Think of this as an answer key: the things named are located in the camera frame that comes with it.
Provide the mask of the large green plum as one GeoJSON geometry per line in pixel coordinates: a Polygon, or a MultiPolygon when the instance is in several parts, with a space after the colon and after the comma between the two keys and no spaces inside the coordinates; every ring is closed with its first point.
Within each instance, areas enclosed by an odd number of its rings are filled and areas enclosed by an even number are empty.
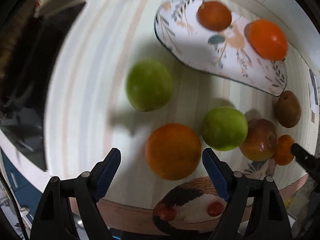
{"type": "Polygon", "coordinates": [[[223,106],[207,112],[201,125],[204,142],[218,151],[239,147],[248,135],[248,122],[239,110],[223,106]]]}

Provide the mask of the white paper napkin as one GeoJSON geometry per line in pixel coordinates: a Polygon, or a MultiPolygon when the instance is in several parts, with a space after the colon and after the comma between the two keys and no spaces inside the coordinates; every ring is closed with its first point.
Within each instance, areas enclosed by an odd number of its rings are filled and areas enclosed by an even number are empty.
{"type": "Polygon", "coordinates": [[[318,114],[318,105],[316,104],[316,97],[313,85],[309,85],[309,98],[310,98],[310,108],[313,113],[318,114]]]}

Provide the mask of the small brown card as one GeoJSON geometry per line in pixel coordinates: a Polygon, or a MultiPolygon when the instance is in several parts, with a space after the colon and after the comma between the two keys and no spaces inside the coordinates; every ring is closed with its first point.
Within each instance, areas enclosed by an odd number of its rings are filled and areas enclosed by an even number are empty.
{"type": "Polygon", "coordinates": [[[311,122],[315,123],[315,113],[311,111],[311,122]]]}

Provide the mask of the striped cat table mat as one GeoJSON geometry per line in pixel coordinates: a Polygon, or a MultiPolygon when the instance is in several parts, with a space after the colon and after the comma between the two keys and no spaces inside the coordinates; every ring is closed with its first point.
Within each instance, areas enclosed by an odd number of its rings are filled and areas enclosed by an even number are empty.
{"type": "MultiPolygon", "coordinates": [[[[64,0],[51,0],[47,3],[64,0]]],[[[153,22],[167,0],[74,0],[85,3],[57,57],[48,89],[44,145],[48,171],[61,179],[77,177],[121,151],[121,164],[99,210],[105,223],[119,230],[159,235],[152,221],[155,205],[178,185],[152,172],[144,157],[149,135],[167,123],[200,132],[205,114],[233,106],[249,119],[273,120],[276,98],[241,83],[193,70],[177,61],[157,40],[153,22]],[[170,102],[143,113],[127,100],[128,69],[140,59],[158,59],[174,79],[170,102]]],[[[295,0],[221,0],[237,13],[266,18],[281,27],[289,41],[287,89],[302,106],[292,129],[278,127],[313,153],[318,114],[311,122],[309,69],[319,74],[319,32],[295,0]]]]}

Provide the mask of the red cherry tomato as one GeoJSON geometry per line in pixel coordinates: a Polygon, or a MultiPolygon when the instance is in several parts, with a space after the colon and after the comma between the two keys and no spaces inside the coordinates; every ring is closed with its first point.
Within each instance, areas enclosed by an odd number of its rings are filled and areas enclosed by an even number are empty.
{"type": "Polygon", "coordinates": [[[212,202],[207,209],[210,217],[217,217],[223,213],[225,206],[221,202],[212,202]]]}
{"type": "Polygon", "coordinates": [[[173,207],[163,207],[158,211],[158,217],[166,222],[173,221],[177,216],[177,211],[173,207]]]}

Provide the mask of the large orange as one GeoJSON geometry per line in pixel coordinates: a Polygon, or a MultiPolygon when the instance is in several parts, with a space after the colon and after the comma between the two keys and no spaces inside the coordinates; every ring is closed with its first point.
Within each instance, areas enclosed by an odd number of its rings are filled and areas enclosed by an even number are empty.
{"type": "Polygon", "coordinates": [[[261,57],[271,61],[285,59],[288,41],[275,23],[264,19],[255,20],[248,25],[247,37],[261,57]]]}

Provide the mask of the blue smartphone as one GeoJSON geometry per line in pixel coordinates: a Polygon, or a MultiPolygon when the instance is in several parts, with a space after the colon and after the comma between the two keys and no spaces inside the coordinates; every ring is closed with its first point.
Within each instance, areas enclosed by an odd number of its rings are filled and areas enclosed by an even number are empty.
{"type": "Polygon", "coordinates": [[[309,69],[309,73],[310,73],[311,84],[313,85],[313,88],[314,88],[314,91],[315,91],[316,104],[319,105],[318,104],[318,95],[317,95],[317,86],[316,86],[315,75],[313,74],[311,69],[309,69]]]}

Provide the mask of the floral oval plate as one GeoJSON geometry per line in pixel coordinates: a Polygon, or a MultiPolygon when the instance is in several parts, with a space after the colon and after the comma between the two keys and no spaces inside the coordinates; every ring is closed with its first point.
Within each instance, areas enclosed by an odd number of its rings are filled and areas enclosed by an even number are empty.
{"type": "Polygon", "coordinates": [[[159,42],[186,66],[280,96],[287,85],[284,61],[262,58],[247,37],[251,20],[232,12],[231,25],[220,32],[203,27],[197,10],[203,0],[167,0],[156,12],[159,42]]]}

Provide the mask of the tan mango fruit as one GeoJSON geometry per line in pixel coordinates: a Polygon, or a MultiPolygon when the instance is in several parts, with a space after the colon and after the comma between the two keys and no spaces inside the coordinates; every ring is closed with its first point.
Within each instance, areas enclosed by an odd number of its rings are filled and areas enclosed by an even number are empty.
{"type": "Polygon", "coordinates": [[[285,128],[295,127],[302,114],[302,108],[298,98],[290,91],[284,91],[274,106],[274,116],[281,126],[285,128]]]}

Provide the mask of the small green plum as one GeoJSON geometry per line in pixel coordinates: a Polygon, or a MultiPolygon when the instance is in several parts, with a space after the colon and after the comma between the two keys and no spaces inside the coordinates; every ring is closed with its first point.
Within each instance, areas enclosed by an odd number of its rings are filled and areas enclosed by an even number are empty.
{"type": "Polygon", "coordinates": [[[164,107],[171,99],[173,79],[166,65],[154,60],[136,62],[126,78],[126,95],[132,107],[150,112],[164,107]]]}

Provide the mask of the dark brown tangerine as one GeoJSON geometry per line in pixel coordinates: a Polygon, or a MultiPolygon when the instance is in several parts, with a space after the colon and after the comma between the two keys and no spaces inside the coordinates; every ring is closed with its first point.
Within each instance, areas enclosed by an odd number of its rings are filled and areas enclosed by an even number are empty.
{"type": "Polygon", "coordinates": [[[232,22],[231,11],[218,1],[203,2],[196,16],[199,23],[211,31],[225,30],[232,22]]]}

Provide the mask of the small tangerine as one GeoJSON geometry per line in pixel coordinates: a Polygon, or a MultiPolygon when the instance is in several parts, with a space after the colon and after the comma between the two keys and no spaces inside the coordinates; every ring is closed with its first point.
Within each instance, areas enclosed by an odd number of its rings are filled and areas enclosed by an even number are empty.
{"type": "Polygon", "coordinates": [[[165,180],[181,180],[191,175],[201,159],[197,134],[182,124],[166,124],[149,136],[146,161],[155,174],[165,180]]]}

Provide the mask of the red green apple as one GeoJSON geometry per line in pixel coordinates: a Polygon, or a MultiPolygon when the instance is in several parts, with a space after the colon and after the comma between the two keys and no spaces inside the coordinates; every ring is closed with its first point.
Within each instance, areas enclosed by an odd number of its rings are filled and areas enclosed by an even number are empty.
{"type": "Polygon", "coordinates": [[[248,134],[240,145],[240,151],[249,160],[265,161],[275,154],[278,136],[275,125],[266,119],[248,122],[248,134]]]}

